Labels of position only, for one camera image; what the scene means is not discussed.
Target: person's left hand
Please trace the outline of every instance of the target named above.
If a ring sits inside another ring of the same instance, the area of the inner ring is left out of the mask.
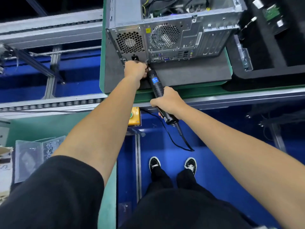
[[[146,78],[146,69],[147,64],[138,61],[127,61],[125,62],[124,75],[126,78],[134,79],[139,83],[138,88],[140,87],[140,80]]]

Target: screwdriver label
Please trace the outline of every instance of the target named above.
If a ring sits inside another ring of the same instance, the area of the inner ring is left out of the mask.
[[[159,82],[157,77],[152,78],[152,82],[155,84],[156,82]]]

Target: power supply fan grille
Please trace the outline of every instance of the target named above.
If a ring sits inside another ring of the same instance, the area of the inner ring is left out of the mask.
[[[150,43],[156,49],[171,49],[178,42],[179,37],[180,31],[177,26],[163,23],[152,31]]]
[[[142,36],[135,31],[118,34],[116,44],[120,48],[122,54],[145,51]]]

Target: person's right hand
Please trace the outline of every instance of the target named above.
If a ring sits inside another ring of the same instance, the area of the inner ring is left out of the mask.
[[[169,114],[173,114],[179,120],[181,120],[179,118],[179,110],[186,105],[183,99],[181,99],[179,96],[178,92],[170,87],[164,87],[164,95],[162,97],[152,99],[150,104],[153,107],[158,106]]]

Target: hand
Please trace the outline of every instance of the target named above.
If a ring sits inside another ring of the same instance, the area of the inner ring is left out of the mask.
[[[164,95],[162,97],[152,99],[150,104],[153,107],[158,106],[169,114],[173,114],[179,120],[181,120],[179,117],[179,110],[186,106],[186,103],[183,101],[183,99],[181,99],[178,92],[170,87],[165,87]]]
[[[146,78],[147,64],[138,61],[127,61],[125,63],[124,75],[126,78],[131,78],[137,82],[137,87],[140,87],[140,80]]]

